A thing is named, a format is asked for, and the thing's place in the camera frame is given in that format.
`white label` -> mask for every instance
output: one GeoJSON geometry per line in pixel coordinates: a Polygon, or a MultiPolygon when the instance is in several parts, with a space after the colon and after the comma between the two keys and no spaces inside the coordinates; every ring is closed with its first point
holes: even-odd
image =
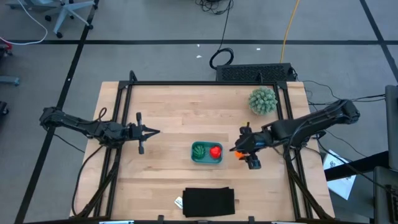
{"type": "Polygon", "coordinates": [[[182,209],[182,198],[178,197],[177,199],[175,199],[174,203],[182,209]]]}

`floor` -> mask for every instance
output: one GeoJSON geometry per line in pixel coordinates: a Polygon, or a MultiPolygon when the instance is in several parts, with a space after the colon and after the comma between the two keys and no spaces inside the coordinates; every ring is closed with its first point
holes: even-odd
{"type": "MultiPolygon", "coordinates": [[[[0,0],[3,38],[41,39],[41,27],[23,11],[11,10],[4,3],[0,0]]],[[[280,40],[295,1],[234,3],[225,33],[229,44],[224,45],[235,52],[233,64],[277,63],[280,40]]],[[[194,0],[99,0],[98,6],[90,16],[94,29],[86,40],[84,25],[67,19],[61,28],[62,40],[49,32],[42,44],[14,46],[14,56],[1,63],[1,74],[21,78],[18,87],[0,87],[0,100],[8,102],[10,109],[0,127],[0,217],[4,223],[12,223],[16,217],[44,141],[39,116],[44,107],[57,104],[66,77],[71,78],[71,85],[63,110],[86,119],[93,117],[101,82],[126,80],[130,70],[139,80],[215,79],[208,60],[218,48],[226,14],[203,12],[194,0]]],[[[289,33],[289,40],[298,41],[286,46],[284,61],[292,64],[300,80],[327,84],[342,98],[384,93],[384,87],[396,85],[398,78],[394,61],[398,60],[397,7],[394,0],[303,0],[289,33]]],[[[31,13],[51,31],[54,22],[31,13]]],[[[89,17],[90,8],[78,13],[89,17]]],[[[221,54],[215,63],[227,60],[227,55],[221,54]]],[[[310,82],[305,85],[312,92],[308,92],[312,102],[333,101],[327,88],[310,82]]],[[[330,131],[367,156],[385,151],[385,103],[356,106],[361,112],[358,123],[334,126],[330,131]]],[[[57,133],[85,148],[83,136],[65,129],[57,133]]],[[[322,142],[348,159],[361,158],[330,135],[322,142]]],[[[82,159],[82,153],[53,139],[26,222],[68,217],[82,159]]],[[[368,222],[363,216],[372,214],[372,192],[372,184],[358,177],[347,202],[332,194],[336,216],[368,222]]]]}

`black keyboard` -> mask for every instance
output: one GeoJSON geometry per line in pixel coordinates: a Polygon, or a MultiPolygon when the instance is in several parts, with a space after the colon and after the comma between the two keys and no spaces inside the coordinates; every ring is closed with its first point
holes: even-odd
{"type": "Polygon", "coordinates": [[[398,186],[395,185],[386,185],[387,189],[389,189],[393,194],[387,192],[387,201],[388,201],[388,213],[390,215],[390,222],[394,224],[398,224],[398,186]]]}

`black metal frame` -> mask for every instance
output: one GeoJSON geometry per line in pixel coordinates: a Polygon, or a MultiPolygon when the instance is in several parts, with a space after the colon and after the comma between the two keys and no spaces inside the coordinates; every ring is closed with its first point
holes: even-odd
{"type": "MultiPolygon", "coordinates": [[[[287,111],[287,117],[288,119],[292,119],[293,118],[293,113],[292,113],[292,108],[290,105],[290,98],[289,98],[289,92],[287,89],[287,84],[286,82],[185,82],[185,81],[176,81],[176,82],[149,82],[149,81],[137,81],[136,76],[134,75],[133,72],[130,72],[130,80],[128,81],[120,81],[119,85],[118,85],[118,91],[116,93],[116,101],[114,104],[114,111],[113,111],[113,116],[112,116],[112,120],[116,121],[118,118],[118,114],[119,114],[119,110],[120,110],[120,104],[121,104],[121,98],[122,98],[122,93],[124,91],[124,89],[127,89],[127,93],[126,93],[126,99],[124,102],[124,108],[123,108],[123,115],[122,115],[122,124],[125,125],[127,122],[127,114],[129,111],[129,104],[130,104],[130,100],[131,100],[131,94],[132,94],[132,88],[134,85],[234,85],[234,86],[242,86],[242,85],[254,85],[254,86],[272,86],[273,90],[275,91],[275,95],[277,97],[278,100],[278,104],[277,104],[277,114],[278,114],[278,119],[283,119],[283,112],[282,112],[282,106],[281,106],[281,98],[279,96],[279,88],[282,89],[283,94],[284,94],[284,100],[285,100],[285,105],[286,105],[286,111],[287,111]]],[[[46,140],[43,144],[42,150],[40,152],[40,154],[44,154],[44,159],[45,159],[45,155],[48,152],[48,149],[50,147],[50,142],[52,139],[52,135],[53,135],[54,130],[49,130],[49,136],[46,136],[46,140]]],[[[100,179],[100,184],[104,181],[107,173],[108,173],[108,168],[109,168],[109,164],[111,162],[111,155],[112,155],[112,150],[116,150],[116,159],[120,160],[120,155],[121,155],[121,148],[116,148],[116,149],[112,149],[112,148],[107,148],[106,152],[105,152],[105,157],[104,157],[104,162],[103,162],[103,168],[102,168],[102,172],[101,172],[101,179],[100,179]]],[[[36,163],[36,168],[40,169],[43,167],[44,165],[44,159],[38,159],[37,163],[36,163]]],[[[298,156],[296,157],[296,161],[297,161],[297,170],[298,170],[298,174],[300,176],[301,181],[306,185],[305,182],[305,174],[304,174],[304,169],[303,169],[303,164],[302,164],[302,158],[300,156],[300,154],[298,154],[298,156]]],[[[37,180],[40,175],[40,172],[36,175],[32,175],[27,191],[25,193],[25,197],[30,197],[33,196],[33,193],[31,192],[32,190],[34,191],[35,185],[37,183],[37,180]]],[[[106,206],[106,213],[104,217],[100,217],[100,210],[101,210],[101,203],[102,200],[100,200],[94,208],[94,213],[93,213],[93,218],[91,219],[87,219],[87,218],[74,218],[71,220],[56,220],[56,221],[49,221],[49,222],[40,222],[40,223],[70,223],[70,222],[83,222],[84,220],[88,221],[88,222],[97,222],[99,219],[101,220],[109,220],[111,217],[111,213],[112,213],[112,209],[113,209],[113,202],[114,202],[114,194],[115,194],[115,190],[116,190],[116,181],[117,181],[117,171],[116,171],[116,175],[115,178],[111,181],[110,184],[110,188],[109,188],[109,197],[108,197],[108,201],[107,201],[107,206],[106,206]]],[[[309,202],[307,201],[307,199],[305,197],[303,197],[303,201],[304,201],[304,205],[305,205],[305,211],[306,211],[306,218],[302,218],[300,215],[300,205],[299,205],[299,200],[297,197],[297,190],[296,190],[296,184],[293,181],[292,178],[290,178],[289,176],[289,186],[290,186],[290,194],[292,197],[292,205],[293,205],[293,209],[294,209],[294,216],[296,221],[298,220],[310,220],[313,218],[312,216],[312,209],[311,206],[309,204],[309,202]]],[[[30,202],[30,198],[26,203],[25,201],[25,197],[24,197],[24,201],[21,204],[18,216],[16,218],[16,222],[15,223],[23,223],[26,211],[27,211],[27,207],[29,206],[29,202],[30,202]]],[[[135,221],[135,223],[150,223],[150,222],[155,222],[155,221],[149,221],[149,220],[141,220],[141,221],[135,221]]],[[[169,221],[164,221],[164,223],[176,223],[176,222],[169,222],[169,221]]],[[[247,222],[212,222],[212,223],[247,223],[247,222]]]]}

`yellow cable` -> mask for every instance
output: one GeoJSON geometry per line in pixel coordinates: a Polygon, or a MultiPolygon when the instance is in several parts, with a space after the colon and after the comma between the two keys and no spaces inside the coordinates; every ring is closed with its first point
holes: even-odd
{"type": "Polygon", "coordinates": [[[287,39],[287,34],[289,33],[290,25],[292,25],[293,17],[294,17],[294,14],[296,13],[296,9],[297,9],[297,6],[299,5],[299,2],[300,2],[300,0],[296,0],[296,5],[294,6],[292,15],[290,17],[289,24],[287,25],[287,29],[286,29],[285,37],[284,37],[284,44],[282,45],[282,53],[280,55],[279,63],[282,63],[282,61],[284,60],[285,43],[286,43],[286,39],[287,39]]]}

